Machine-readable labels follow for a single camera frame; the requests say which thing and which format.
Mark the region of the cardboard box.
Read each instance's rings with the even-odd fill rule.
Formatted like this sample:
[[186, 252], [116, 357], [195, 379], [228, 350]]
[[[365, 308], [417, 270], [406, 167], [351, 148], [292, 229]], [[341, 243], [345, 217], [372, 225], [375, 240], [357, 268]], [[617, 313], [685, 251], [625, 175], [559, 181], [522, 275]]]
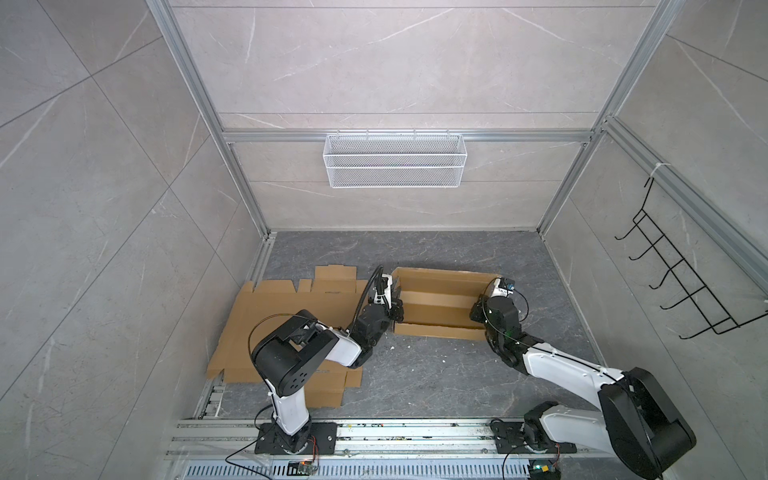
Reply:
[[269, 403], [268, 390], [250, 351], [290, 317], [307, 310], [324, 324], [346, 328], [366, 285], [353, 266], [317, 266], [312, 279], [248, 282], [238, 293], [207, 367], [209, 379], [223, 377], [224, 418], [244, 418]]
[[397, 335], [483, 341], [485, 326], [470, 312], [492, 273], [398, 267], [392, 273], [400, 288], [404, 320], [394, 325]]

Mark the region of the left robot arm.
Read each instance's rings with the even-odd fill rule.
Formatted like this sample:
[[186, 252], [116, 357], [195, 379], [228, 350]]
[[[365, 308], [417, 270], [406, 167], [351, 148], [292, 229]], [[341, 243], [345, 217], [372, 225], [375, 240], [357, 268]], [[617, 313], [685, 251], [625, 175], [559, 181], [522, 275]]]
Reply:
[[361, 367], [394, 323], [404, 320], [403, 301], [395, 294], [364, 296], [349, 327], [338, 329], [303, 309], [250, 349], [250, 359], [268, 387], [279, 431], [293, 439], [311, 423], [304, 386], [325, 361]]

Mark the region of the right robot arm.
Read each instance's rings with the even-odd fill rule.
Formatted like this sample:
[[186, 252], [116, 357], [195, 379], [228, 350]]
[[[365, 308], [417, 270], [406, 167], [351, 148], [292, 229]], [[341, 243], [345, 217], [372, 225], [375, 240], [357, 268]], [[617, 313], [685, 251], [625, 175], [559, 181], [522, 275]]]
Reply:
[[557, 350], [523, 331], [509, 297], [480, 297], [470, 318], [484, 326], [488, 345], [507, 366], [594, 407], [587, 411], [544, 402], [532, 409], [523, 427], [530, 449], [574, 443], [614, 454], [643, 479], [660, 479], [696, 446], [693, 429], [651, 372], [608, 368]]

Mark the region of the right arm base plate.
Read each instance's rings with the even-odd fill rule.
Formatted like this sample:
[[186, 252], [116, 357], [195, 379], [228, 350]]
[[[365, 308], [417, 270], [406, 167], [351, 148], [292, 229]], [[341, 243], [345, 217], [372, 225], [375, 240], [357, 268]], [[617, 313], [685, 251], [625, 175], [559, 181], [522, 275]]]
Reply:
[[488, 424], [497, 452], [500, 454], [574, 454], [573, 443], [558, 443], [550, 439], [534, 421], [504, 421], [492, 419]]

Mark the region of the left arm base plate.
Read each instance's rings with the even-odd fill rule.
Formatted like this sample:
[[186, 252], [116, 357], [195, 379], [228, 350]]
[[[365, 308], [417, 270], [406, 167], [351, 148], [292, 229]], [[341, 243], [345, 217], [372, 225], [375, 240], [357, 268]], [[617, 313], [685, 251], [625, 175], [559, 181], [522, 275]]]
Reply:
[[335, 452], [338, 424], [310, 421], [297, 433], [288, 435], [276, 423], [261, 429], [254, 446], [255, 454], [331, 455]]

